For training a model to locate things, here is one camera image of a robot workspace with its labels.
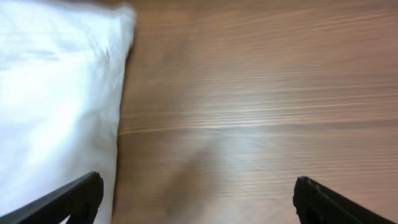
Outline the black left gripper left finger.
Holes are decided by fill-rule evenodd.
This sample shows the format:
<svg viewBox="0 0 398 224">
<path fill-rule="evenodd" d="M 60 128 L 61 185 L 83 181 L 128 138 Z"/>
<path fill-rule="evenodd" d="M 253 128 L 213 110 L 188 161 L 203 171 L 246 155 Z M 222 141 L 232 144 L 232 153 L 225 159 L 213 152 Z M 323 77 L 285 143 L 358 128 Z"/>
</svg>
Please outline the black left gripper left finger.
<svg viewBox="0 0 398 224">
<path fill-rule="evenodd" d="M 1 217 L 1 224 L 93 224 L 103 195 L 103 178 L 89 172 Z"/>
</svg>

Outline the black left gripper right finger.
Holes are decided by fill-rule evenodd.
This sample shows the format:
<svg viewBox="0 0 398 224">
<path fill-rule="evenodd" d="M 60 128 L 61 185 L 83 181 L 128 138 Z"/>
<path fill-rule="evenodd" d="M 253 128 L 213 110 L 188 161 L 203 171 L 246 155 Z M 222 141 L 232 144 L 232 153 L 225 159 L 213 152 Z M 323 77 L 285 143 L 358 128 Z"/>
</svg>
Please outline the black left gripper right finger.
<svg viewBox="0 0 398 224">
<path fill-rule="evenodd" d="M 301 224 L 394 224 L 306 176 L 295 183 L 293 205 Z"/>
</svg>

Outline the beige shorts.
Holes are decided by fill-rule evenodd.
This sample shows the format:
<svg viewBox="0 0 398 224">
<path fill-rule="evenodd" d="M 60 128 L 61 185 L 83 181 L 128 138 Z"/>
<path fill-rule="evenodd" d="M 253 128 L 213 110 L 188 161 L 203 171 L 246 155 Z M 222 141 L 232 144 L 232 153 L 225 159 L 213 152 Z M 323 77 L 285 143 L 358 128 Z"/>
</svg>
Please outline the beige shorts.
<svg viewBox="0 0 398 224">
<path fill-rule="evenodd" d="M 96 171 L 110 223 L 132 5 L 1 2 L 1 213 Z"/>
</svg>

